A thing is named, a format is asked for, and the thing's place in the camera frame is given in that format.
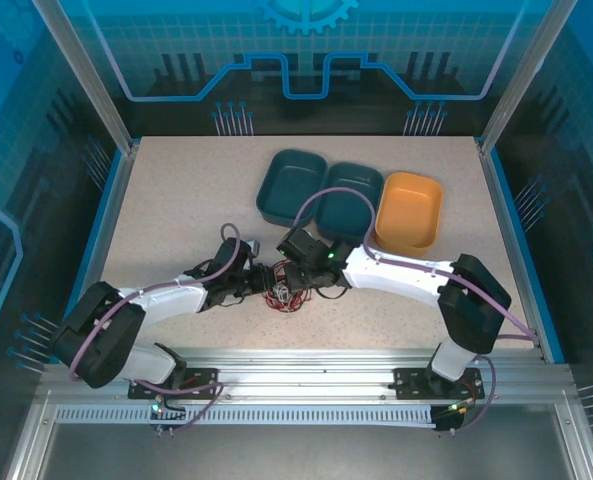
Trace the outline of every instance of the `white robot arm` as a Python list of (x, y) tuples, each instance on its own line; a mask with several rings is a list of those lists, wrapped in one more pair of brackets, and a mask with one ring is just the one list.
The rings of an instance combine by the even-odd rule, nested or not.
[[(253, 263), (257, 252), (253, 248), (255, 243), (251, 242), (241, 243), (239, 258), (217, 279), (183, 285), (186, 280), (205, 277), (223, 265), (224, 258), (231, 256), (234, 241), (227, 239), (214, 260), (204, 262), (209, 263), (207, 270), (195, 268), (185, 272), (166, 287), (138, 295), (123, 305), (85, 351), (76, 373), (94, 388), (116, 377), (157, 385), (170, 382), (179, 363), (178, 357), (160, 345), (134, 344), (141, 328), (176, 315), (205, 311), (223, 303), (229, 295), (262, 293), (276, 283), (271, 268)], [(278, 249), (290, 261), (285, 273), (292, 291), (332, 285), (373, 288), (439, 308), (449, 336), (437, 348), (428, 368), (432, 375), (448, 382), (458, 381), (476, 355), (491, 351), (503, 317), (471, 292), (432, 272), (440, 270), (467, 276), (505, 308), (511, 302), (482, 264), (467, 255), (461, 255), (456, 262), (428, 262), (374, 251), (374, 259), (362, 247), (354, 248), (343, 242), (330, 247), (302, 229), (290, 230)], [(424, 268), (421, 271), (383, 263), (387, 259), (404, 260)], [(70, 365), (99, 318), (112, 305), (137, 291), (140, 290), (115, 289), (104, 282), (90, 287), (54, 334), (54, 355)]]

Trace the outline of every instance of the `speckled table surface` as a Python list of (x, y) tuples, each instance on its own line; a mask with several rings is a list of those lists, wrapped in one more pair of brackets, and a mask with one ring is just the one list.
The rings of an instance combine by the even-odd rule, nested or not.
[[(219, 228), (234, 222), (243, 238), (261, 242), (260, 261), (286, 229), (263, 221), (256, 194), (272, 157), (285, 148), (426, 175), (444, 189), (441, 227), (426, 258), (476, 255), (508, 290), (511, 311), (524, 313), (476, 152), (467, 137), (145, 137), (129, 180), (103, 272), (114, 286), (145, 286), (174, 278), (211, 258)], [(505, 333), (517, 330), (505, 322)], [(140, 340), (170, 347), (385, 349), (434, 348), (447, 335), (438, 310), (385, 292), (354, 289), (339, 301), (314, 296), (282, 314), (260, 296), (234, 308), (181, 315), (144, 329)], [(499, 341), (497, 348), (531, 347)]]

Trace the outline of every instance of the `aluminum frame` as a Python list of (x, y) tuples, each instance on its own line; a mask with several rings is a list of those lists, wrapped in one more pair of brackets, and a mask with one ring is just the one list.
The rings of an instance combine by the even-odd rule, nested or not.
[(545, 360), (552, 363), (554, 362), (552, 348), (549, 339), (547, 338), (543, 317), (538, 308), (536, 294), (534, 293), (529, 274), (527, 273), (527, 264), (521, 254), (516, 232), (512, 227), (511, 215), (507, 203), (503, 201), (503, 192), (498, 172), (496, 171), (491, 155), (485, 153), (480, 146), (479, 154), (485, 180), (487, 181), (487, 188), (489, 189), (492, 204), (496, 211), (498, 225), (500, 226), (501, 235), (505, 242), (509, 264), (511, 265), (516, 279), (516, 287), (518, 289), (518, 295), (520, 296), (523, 310), (525, 311), (527, 323), (538, 332), (538, 338), (541, 339), (540, 347), (545, 355)]
[[(179, 352), (190, 365), (212, 366), (220, 370), (226, 384), (222, 408), (304, 406), (321, 408), (352, 407), (371, 411), (445, 402), (399, 401), (387, 385), (395, 367), (426, 366), (431, 350), (229, 350), (187, 349)], [(537, 350), (504, 350), (492, 355), (498, 382), (495, 405), (554, 405), (577, 479), (593, 480), (593, 439), (583, 413), (571, 371), (567, 365), (546, 364)], [(486, 362), (477, 365), (486, 384), (490, 371)], [(49, 365), (41, 378), (28, 420), (14, 456), (7, 480), (39, 478), (49, 439), (59, 424), (62, 409), (102, 409), (147, 406), (150, 402), (126, 398), (127, 381), (115, 381), (92, 390), (82, 382), (71, 382), (66, 367)], [(183, 402), (195, 409), (200, 401)], [(63, 423), (75, 423), (71, 415)], [(110, 415), (80, 423), (143, 424), (142, 415), (114, 421)]]
[(58, 0), (32, 0), (32, 2), (112, 140), (123, 154), (130, 153), (132, 138), (129, 131), (60, 3)]
[(558, 34), (565, 26), (576, 2), (577, 0), (553, 0), (485, 127), (481, 136), (483, 154), (491, 154), (527, 88), (542, 67)]

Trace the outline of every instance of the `enclosure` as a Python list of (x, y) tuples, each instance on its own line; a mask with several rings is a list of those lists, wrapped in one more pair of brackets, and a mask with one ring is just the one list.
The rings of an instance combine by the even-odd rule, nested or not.
[[(469, 432), (394, 422), (431, 402), (392, 371), (447, 329), (382, 291), (143, 329), (225, 385), (174, 439), (129, 382), (92, 390), (51, 356), (89, 286), (175, 278), (225, 222), (281, 260), (257, 194), (285, 149), (436, 181), (423, 258), (476, 255), (535, 330), (475, 364), (496, 389)], [(0, 2), (0, 478), (157, 474), (593, 479), (593, 0)]]

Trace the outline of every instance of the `blue wall panel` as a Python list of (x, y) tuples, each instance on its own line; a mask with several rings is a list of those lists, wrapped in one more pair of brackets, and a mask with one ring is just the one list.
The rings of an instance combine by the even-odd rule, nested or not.
[(565, 357), (593, 384), (593, 0), (579, 0), (497, 149)]
[(0, 478), (113, 151), (31, 2), (0, 2)]
[(241, 101), (256, 134), (433, 135), (482, 131), (549, 4), (64, 6), (133, 135), (243, 135), (218, 108)]

